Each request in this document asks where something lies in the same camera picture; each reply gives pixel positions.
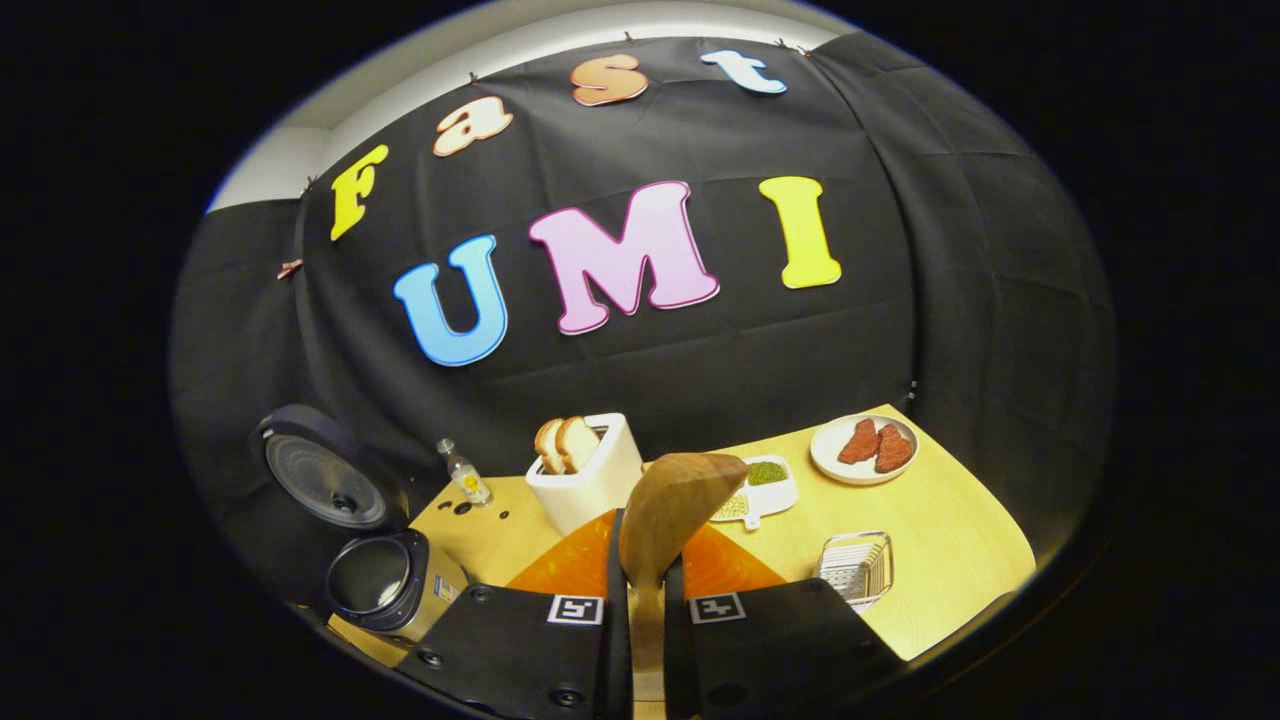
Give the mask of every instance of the small glass bottle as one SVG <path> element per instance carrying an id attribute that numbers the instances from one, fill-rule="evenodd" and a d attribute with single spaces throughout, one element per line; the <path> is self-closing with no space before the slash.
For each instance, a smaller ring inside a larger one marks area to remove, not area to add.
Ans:
<path id="1" fill-rule="evenodd" d="M 467 501 L 475 506 L 489 505 L 493 501 L 493 492 L 489 486 L 480 479 L 476 466 L 454 450 L 454 443 L 444 438 L 435 443 L 435 450 L 444 456 L 444 465 L 449 471 L 449 478 L 467 495 Z"/>

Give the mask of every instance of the clip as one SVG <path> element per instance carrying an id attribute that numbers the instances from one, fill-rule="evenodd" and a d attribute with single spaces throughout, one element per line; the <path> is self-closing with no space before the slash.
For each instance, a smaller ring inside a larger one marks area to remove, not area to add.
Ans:
<path id="1" fill-rule="evenodd" d="M 283 281 L 284 278 L 292 275 L 293 270 L 297 270 L 301 266 L 302 266 L 301 258 L 293 260 L 292 263 L 284 263 L 283 265 L 280 265 L 280 272 L 275 274 L 275 279 Z"/>

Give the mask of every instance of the toast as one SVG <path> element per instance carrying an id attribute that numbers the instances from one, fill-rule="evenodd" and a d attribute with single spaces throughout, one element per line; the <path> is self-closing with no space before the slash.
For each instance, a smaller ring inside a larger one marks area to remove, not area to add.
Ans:
<path id="1" fill-rule="evenodd" d="M 566 473 L 580 473 L 586 468 L 586 461 L 599 445 L 600 437 L 581 415 L 564 420 L 556 430 L 556 450 L 564 461 Z"/>
<path id="2" fill-rule="evenodd" d="M 556 450 L 556 432 L 559 430 L 564 420 L 556 418 L 547 420 L 541 428 L 538 429 L 538 436 L 534 438 L 534 450 L 538 456 L 543 459 L 543 469 L 550 475 L 563 475 L 564 462 L 561 460 L 559 451 Z"/>

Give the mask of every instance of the yellow letter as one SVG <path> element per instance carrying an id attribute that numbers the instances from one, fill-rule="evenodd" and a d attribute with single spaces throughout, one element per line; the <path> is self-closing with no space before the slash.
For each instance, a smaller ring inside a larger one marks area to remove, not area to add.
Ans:
<path id="1" fill-rule="evenodd" d="M 333 178 L 333 229 L 329 231 L 329 240 L 338 240 L 365 217 L 365 206 L 360 204 L 360 199 L 369 197 L 374 191 L 372 165 L 385 160 L 387 152 L 387 146 L 379 145 Z"/>
<path id="2" fill-rule="evenodd" d="M 840 263 L 827 250 L 818 196 L 822 186 L 810 178 L 769 178 L 760 183 L 760 195 L 778 208 L 782 237 L 787 243 L 787 266 L 782 284 L 795 290 L 831 284 L 840 279 Z"/>

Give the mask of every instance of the black cloth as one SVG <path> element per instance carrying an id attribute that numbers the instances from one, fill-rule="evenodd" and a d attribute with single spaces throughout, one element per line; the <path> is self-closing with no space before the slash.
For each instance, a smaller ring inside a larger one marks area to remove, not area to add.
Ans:
<path id="1" fill-rule="evenodd" d="M 721 49 L 764 60 L 786 92 L 751 94 L 699 60 Z M 640 60 L 649 88 L 576 104 L 570 70 L 614 53 Z M 436 123 L 489 95 L 512 124 L 433 155 Z M 379 143 L 390 152 L 365 215 L 333 242 L 329 187 Z M 786 246 L 758 190 L 781 176 L 822 183 L 838 282 L 781 283 Z M 562 334 L 556 275 L 530 223 L 579 208 L 618 237 L 631 192 L 659 181 L 689 183 L 689 223 L 719 295 L 658 310 L 644 300 L 646 273 L 635 315 L 611 307 L 604 327 Z M 476 363 L 436 365 L 392 286 L 435 263 L 445 316 L 465 332 L 476 311 L 447 258 L 480 234 L 497 238 L 507 334 Z M 278 281 L 296 258 L 305 265 Z M 1071 200 L 998 118 L 863 32 L 812 56 L 739 40 L 618 42 L 481 78 L 353 147 L 300 201 L 210 213 L 180 287 L 172 388 L 184 452 L 233 543 L 265 573 L 319 532 L 273 520 L 288 503 L 248 457 L 248 432 L 289 402 L 315 405 L 439 486 L 440 437 L 483 474 L 511 475 L 534 461 L 534 433 L 554 416 L 623 413 L 653 459 L 888 402 L 992 489 L 1041 560 L 1092 498 L 1108 433 L 1110 297 Z M 282 587 L 306 585 L 328 548 L 292 562 Z"/>

